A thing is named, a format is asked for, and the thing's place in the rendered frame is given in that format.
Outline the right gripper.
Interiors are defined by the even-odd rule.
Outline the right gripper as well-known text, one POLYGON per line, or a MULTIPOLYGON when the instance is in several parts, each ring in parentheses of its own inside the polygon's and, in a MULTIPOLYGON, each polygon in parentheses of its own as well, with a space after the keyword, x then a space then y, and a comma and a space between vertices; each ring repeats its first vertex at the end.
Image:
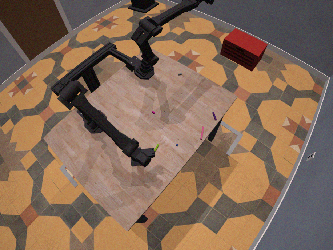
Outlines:
POLYGON ((135 158, 131 158, 131 166, 141 166, 138 162, 136 162, 135 158))

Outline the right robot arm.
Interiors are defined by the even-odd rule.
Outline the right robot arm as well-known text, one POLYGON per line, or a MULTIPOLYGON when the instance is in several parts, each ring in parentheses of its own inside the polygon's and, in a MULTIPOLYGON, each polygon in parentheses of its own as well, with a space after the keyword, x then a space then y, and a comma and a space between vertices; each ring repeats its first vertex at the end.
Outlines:
POLYGON ((104 131, 128 157, 146 167, 155 157, 154 148, 141 149, 137 140, 130 139, 119 132, 85 97, 87 90, 77 80, 71 81, 63 77, 54 88, 60 96, 57 98, 69 110, 76 107, 83 114, 85 125, 95 132, 98 128, 104 131), (80 92, 79 95, 77 95, 80 92), (70 103, 71 102, 71 103, 70 103))

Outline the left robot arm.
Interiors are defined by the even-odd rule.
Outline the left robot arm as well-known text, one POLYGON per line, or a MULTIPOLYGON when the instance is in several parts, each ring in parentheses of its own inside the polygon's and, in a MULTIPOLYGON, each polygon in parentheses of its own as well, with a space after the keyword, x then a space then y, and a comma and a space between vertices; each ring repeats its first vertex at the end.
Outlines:
POLYGON ((136 68, 136 72, 145 77, 153 70, 153 66, 159 58, 152 52, 148 40, 155 37, 162 31, 162 26, 184 12, 191 11, 198 7, 203 0, 183 0, 178 5, 168 9, 158 16, 150 18, 149 16, 139 21, 139 26, 131 36, 131 39, 137 43, 142 51, 142 61, 136 68), (140 47, 141 46, 141 47, 140 47), (146 59, 147 58, 147 59, 146 59))

